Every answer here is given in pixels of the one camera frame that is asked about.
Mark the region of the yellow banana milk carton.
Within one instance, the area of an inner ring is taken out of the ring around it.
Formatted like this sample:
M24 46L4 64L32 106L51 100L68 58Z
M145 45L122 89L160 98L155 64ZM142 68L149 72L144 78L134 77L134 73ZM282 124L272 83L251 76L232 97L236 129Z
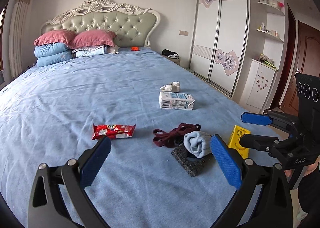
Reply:
M251 131L235 125L228 143L228 147L236 149L243 159L246 159L249 156L249 148L245 148L240 145L240 138L245 134L251 134Z

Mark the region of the black foam square with hole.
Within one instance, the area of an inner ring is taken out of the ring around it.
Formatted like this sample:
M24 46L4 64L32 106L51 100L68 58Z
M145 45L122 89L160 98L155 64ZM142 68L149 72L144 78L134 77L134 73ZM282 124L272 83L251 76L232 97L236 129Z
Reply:
M213 159L211 153L205 155L203 158L197 158L195 155L191 154L183 144L175 147L171 151L171 155L191 177L199 175L204 170L206 164Z

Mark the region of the light blue sock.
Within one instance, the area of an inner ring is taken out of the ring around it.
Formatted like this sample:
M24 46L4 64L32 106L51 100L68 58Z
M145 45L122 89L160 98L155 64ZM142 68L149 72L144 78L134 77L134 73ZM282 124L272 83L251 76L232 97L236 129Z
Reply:
M211 138L210 134L195 130L184 135L183 144L189 153L200 159L211 153Z

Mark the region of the red snack wrapper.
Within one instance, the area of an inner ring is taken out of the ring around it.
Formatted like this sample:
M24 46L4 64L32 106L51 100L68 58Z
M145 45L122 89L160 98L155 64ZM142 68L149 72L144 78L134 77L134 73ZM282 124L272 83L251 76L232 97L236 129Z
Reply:
M108 137L109 139L131 138L136 125L93 125L92 139Z

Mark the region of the dark red ribbon bow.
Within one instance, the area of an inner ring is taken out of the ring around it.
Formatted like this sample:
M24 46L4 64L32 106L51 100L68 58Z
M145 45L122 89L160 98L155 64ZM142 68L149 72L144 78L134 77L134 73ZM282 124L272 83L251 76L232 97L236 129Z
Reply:
M172 129L170 132L154 129L153 142L158 147L174 148L183 142L186 134L196 130L201 130L200 124L180 123L177 128Z

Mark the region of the white blue milk carton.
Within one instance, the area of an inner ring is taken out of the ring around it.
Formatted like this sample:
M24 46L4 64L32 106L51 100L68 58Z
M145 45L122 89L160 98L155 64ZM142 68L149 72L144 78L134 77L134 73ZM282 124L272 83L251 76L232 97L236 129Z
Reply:
M159 108L192 111L195 100L188 93L159 92Z

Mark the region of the white low cabinet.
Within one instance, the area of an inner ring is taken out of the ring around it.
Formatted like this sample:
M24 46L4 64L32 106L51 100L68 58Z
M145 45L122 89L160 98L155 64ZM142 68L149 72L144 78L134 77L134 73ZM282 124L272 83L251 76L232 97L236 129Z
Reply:
M267 101L276 71L275 68L252 59L239 105L250 112L260 113Z

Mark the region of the toys on cabinet top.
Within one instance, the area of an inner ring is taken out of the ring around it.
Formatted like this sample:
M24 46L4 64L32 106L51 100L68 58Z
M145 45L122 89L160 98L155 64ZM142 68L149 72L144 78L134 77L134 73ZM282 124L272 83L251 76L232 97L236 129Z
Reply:
M274 60L272 60L271 58L269 58L268 56L264 55L264 54L260 54L258 61L266 64L267 66L273 68L273 69L277 69L275 64L274 64Z

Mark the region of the blue bed sheet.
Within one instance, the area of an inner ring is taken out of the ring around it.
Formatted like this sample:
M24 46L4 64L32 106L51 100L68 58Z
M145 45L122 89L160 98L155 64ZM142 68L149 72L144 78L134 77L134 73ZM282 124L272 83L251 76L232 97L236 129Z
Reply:
M192 111L159 108L161 86L180 82ZM21 224L39 164L65 164L94 146L93 125L136 125L86 192L111 227L209 227L235 189L215 160L191 177L153 142L153 130L200 124L224 141L244 109L149 49L33 67L1 90L1 194Z

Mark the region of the brown wooden door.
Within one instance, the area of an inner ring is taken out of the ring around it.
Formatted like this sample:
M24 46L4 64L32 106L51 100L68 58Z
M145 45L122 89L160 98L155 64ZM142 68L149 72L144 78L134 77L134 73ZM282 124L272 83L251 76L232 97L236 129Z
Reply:
M287 49L283 70L270 108L296 115L298 98L295 73L319 76L319 26L316 28L303 19L302 14L293 14L288 9Z

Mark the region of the white sliding wardrobe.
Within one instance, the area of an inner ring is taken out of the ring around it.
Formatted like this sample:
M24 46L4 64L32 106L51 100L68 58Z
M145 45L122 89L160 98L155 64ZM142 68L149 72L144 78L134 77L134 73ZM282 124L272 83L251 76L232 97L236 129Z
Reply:
M197 0L189 68L238 102L249 0Z

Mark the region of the lower corner shelf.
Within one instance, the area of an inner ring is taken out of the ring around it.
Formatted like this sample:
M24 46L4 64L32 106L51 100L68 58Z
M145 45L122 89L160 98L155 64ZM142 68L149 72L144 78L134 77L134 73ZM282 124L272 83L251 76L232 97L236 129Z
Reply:
M261 25L256 29L257 32L260 32L260 33L264 33L265 36L267 38L270 38L270 39L273 39L273 40L276 40L276 41L279 41L279 42L284 42L277 31L275 30L269 30L267 29L266 27L266 23L262 22Z

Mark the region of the corner shelf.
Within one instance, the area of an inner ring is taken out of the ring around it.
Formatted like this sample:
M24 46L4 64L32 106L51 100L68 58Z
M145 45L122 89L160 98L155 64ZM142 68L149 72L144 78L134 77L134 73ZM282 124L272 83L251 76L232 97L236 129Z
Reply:
M273 40L276 40L276 41L279 41L279 42L284 42L277 31L275 30L269 30L267 29L266 27L266 23L262 22L261 25L256 29L257 32L260 32L260 33L264 33L265 36L267 38L270 38L270 39L273 39Z
M285 16L284 4L276 0L259 0L258 4L265 8L268 13Z

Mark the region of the upper corner shelf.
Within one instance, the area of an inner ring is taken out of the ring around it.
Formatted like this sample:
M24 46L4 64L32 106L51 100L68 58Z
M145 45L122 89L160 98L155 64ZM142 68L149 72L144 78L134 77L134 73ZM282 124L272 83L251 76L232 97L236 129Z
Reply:
M285 16L284 4L276 0L259 0L258 4L265 8L268 13Z

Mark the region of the lower blue folded quilt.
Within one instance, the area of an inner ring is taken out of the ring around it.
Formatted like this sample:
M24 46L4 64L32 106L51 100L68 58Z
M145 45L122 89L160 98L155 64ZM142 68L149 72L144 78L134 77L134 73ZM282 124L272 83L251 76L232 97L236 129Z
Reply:
M72 58L71 51L64 51L55 55L44 56L37 59L36 66L37 67L44 67L53 64L57 64L59 62L68 61Z

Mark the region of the blue folded quilt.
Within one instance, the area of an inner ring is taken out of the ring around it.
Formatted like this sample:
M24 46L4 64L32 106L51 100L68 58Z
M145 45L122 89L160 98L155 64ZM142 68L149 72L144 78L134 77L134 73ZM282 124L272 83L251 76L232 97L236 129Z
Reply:
M69 48L64 43L50 43L36 46L34 49L34 55L36 58L42 58L46 56L56 55L67 50L69 50Z
M44 67L53 64L57 64L59 62L68 61L72 58L71 51L64 51L55 55L44 56L37 59L36 66L37 67Z

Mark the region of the folded patterned blanket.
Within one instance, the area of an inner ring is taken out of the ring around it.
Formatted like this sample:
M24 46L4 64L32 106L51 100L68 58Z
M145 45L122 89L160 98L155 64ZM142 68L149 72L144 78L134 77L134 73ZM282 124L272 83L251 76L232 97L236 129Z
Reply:
M117 54L119 47L109 46L109 45L102 45L102 46L91 46L91 47L84 47L78 48L72 51L73 57L80 58L80 57L87 57L87 56L95 56L95 55L103 55L103 54Z

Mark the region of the upper blue folded quilt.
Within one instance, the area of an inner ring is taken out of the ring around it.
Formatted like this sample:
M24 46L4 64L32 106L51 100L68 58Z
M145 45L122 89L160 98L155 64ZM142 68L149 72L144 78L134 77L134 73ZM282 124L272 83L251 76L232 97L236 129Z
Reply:
M42 58L46 56L56 55L67 50L69 50L69 48L64 43L50 43L36 46L34 49L34 55L36 58Z

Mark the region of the right pink pillow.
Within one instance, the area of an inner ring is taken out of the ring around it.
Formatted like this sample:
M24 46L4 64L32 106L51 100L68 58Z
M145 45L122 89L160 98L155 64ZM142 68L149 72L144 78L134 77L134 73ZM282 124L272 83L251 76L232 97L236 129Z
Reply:
M93 46L114 46L116 34L112 31L101 29L86 30L78 34L69 44L70 49L78 49Z

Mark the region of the pink pillow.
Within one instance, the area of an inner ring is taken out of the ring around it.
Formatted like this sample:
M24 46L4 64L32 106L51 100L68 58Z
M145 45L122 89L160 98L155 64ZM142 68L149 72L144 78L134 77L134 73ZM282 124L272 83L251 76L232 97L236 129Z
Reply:
M75 37L76 32L68 29L51 30L38 37L34 41L34 46L42 46L52 43L63 43L64 45L69 46Z
M116 34L112 31L101 29L86 30L78 34L69 44L70 49L78 49L93 46L114 46Z

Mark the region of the left pink pillow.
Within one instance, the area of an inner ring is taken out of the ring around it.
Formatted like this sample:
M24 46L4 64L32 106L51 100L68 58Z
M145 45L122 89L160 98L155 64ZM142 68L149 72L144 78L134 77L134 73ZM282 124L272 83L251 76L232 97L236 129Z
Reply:
M76 32L68 29L51 30L38 37L34 41L34 46L42 46L52 43L63 43L64 45L69 46L75 37Z

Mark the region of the green tufted headboard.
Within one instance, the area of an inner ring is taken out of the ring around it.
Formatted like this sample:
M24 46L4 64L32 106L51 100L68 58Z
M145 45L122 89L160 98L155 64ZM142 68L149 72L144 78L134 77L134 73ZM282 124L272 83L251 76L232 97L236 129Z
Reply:
M80 34L100 29L114 32L114 40L119 47L150 47L150 35L160 21L160 14L151 8L112 0L88 0L47 20L40 33L68 29Z

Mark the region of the beige curtain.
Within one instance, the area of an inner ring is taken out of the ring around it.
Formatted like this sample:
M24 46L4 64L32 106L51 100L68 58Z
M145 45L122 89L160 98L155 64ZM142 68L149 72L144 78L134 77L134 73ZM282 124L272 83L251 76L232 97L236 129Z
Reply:
M12 10L9 34L9 65L12 79L17 78L22 69L22 39L31 0L15 0Z

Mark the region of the beige wall switch plate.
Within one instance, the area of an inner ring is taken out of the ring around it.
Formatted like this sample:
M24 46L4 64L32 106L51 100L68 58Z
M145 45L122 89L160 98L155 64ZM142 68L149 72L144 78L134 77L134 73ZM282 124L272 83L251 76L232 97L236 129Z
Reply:
M179 31L179 35L188 36L188 35L189 35L189 32L188 32L188 31L180 30L180 31Z

